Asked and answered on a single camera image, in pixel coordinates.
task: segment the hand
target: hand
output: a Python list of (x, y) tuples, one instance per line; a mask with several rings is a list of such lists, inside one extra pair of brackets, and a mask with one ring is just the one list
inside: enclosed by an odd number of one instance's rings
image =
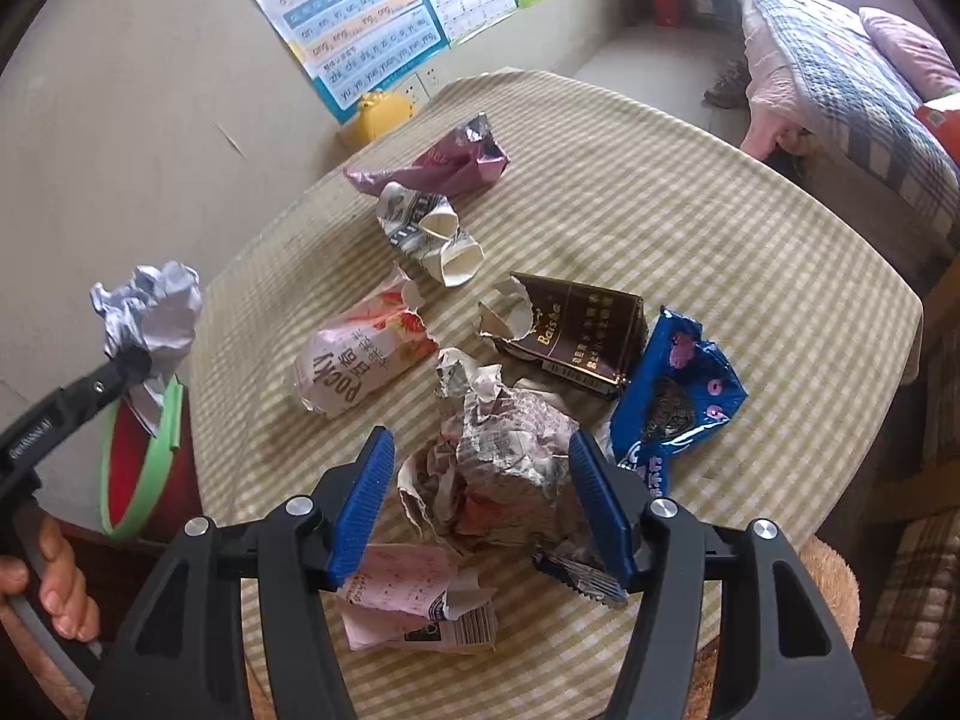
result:
[[(100, 609), (86, 594), (86, 579), (74, 562), (73, 547), (55, 519), (43, 517), (37, 545), (47, 562), (40, 582), (40, 603), (50, 613), (54, 628), (64, 638), (94, 640), (100, 633)], [(7, 630), (24, 664), (47, 696), (69, 718), (83, 717), (85, 706), (72, 685), (20, 622), (5, 596), (23, 592), (27, 567), (15, 557), (0, 556), (0, 624)]]

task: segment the blue snack wrapper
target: blue snack wrapper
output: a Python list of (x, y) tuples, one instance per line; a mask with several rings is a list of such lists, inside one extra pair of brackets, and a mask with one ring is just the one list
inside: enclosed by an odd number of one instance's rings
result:
[(712, 436), (736, 414), (747, 391), (703, 327), (661, 307), (646, 351), (610, 423), (613, 459), (666, 495), (670, 459)]

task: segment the wall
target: wall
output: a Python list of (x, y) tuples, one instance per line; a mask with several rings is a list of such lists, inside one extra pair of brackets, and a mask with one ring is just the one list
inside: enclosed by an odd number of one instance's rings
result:
[[(431, 64), (572, 73), (614, 13), (544, 1)], [(99, 364), (94, 282), (170, 258), (212, 279), (344, 159), (336, 131), (253, 0), (48, 1), (0, 76), (0, 425)], [(93, 524), (98, 453), (95, 426), (61, 447), (45, 506)]]

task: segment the silver screw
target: silver screw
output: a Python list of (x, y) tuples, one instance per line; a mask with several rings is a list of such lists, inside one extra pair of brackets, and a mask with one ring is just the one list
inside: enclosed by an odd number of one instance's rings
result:
[(670, 517), (677, 516), (678, 509), (677, 504), (669, 498), (654, 498), (653, 503), (650, 504), (650, 511), (654, 512), (657, 517), (670, 519)]
[(203, 536), (210, 527), (210, 521), (206, 517), (194, 517), (184, 525), (184, 533), (187, 536)]
[(760, 538), (766, 538), (767, 541), (770, 541), (771, 538), (776, 537), (776, 525), (769, 519), (758, 519), (754, 523), (754, 533)]
[(306, 495), (298, 495), (296, 498), (287, 501), (286, 509), (287, 514), (291, 514), (293, 517), (303, 517), (304, 514), (310, 514), (313, 511), (313, 501)]

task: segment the shoe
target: shoe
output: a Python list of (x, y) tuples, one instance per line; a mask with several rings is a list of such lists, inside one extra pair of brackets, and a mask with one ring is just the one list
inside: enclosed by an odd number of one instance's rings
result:
[(747, 85), (750, 83), (750, 71), (747, 60), (735, 59), (728, 62), (717, 76), (712, 89), (704, 92), (704, 101), (715, 108), (746, 108)]

